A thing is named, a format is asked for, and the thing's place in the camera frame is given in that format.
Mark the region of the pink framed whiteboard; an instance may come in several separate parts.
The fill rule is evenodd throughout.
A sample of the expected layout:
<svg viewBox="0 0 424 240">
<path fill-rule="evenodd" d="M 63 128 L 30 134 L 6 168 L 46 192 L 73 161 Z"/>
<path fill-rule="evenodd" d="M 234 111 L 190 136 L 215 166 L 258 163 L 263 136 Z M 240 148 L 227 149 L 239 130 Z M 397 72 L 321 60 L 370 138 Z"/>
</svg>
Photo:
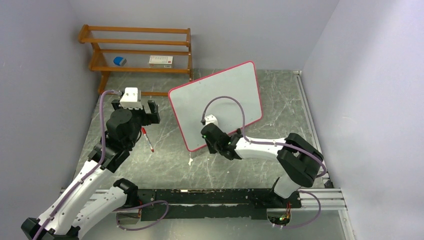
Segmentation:
<svg viewBox="0 0 424 240">
<path fill-rule="evenodd" d="M 168 92 L 168 99 L 189 152 L 206 146 L 201 136 L 201 120 L 207 115 L 214 115 L 219 128 L 227 134 L 263 117 L 253 61 L 174 87 Z"/>
</svg>

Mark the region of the red capped whiteboard marker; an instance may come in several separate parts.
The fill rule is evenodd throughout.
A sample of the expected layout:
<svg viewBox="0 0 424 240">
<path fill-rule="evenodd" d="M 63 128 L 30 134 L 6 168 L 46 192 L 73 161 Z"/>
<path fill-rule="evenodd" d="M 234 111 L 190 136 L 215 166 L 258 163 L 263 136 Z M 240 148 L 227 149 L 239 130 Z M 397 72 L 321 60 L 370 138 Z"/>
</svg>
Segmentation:
<svg viewBox="0 0 424 240">
<path fill-rule="evenodd" d="M 144 138 L 145 138 L 145 140 L 146 140 L 146 142 L 147 142 L 147 144 L 148 144 L 148 146 L 150 148 L 150 151 L 152 153 L 154 153 L 155 152 L 154 147 L 153 147 L 153 145 L 152 145 L 152 143 L 151 143 L 151 141 L 150 141 L 150 139 L 149 139 L 149 137 L 147 135 L 146 129 L 144 127 L 141 128 L 141 132 L 142 132 L 142 135 L 144 136 Z"/>
</svg>

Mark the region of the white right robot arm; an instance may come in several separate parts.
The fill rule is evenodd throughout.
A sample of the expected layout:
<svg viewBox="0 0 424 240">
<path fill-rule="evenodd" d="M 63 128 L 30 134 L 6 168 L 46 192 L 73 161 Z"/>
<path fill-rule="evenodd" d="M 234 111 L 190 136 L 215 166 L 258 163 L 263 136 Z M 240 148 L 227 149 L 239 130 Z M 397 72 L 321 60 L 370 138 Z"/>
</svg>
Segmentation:
<svg viewBox="0 0 424 240">
<path fill-rule="evenodd" d="M 270 202 L 275 207 L 282 207 L 299 188 L 312 187 L 319 170 L 326 169 L 323 155 L 297 133 L 279 139 L 250 138 L 240 129 L 228 135 L 213 123 L 205 125 L 200 133 L 211 154 L 220 154 L 231 161 L 247 158 L 278 161 L 284 174 L 270 193 Z"/>
</svg>

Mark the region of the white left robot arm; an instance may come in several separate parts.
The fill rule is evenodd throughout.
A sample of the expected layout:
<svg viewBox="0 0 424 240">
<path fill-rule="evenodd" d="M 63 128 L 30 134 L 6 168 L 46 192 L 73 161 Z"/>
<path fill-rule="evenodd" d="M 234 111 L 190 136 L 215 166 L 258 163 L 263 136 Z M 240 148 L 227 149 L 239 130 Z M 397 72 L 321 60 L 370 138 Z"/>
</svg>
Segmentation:
<svg viewBox="0 0 424 240">
<path fill-rule="evenodd" d="M 108 120 L 100 111 L 101 137 L 71 184 L 41 215 L 29 217 L 21 230 L 30 240 L 80 240 L 94 225 L 115 210 L 138 207 L 138 187 L 116 180 L 105 195 L 86 205 L 101 183 L 114 174 L 130 156 L 142 135 L 142 127 L 160 123 L 158 105 L 148 100 L 150 112 L 141 103 L 113 100 Z"/>
</svg>

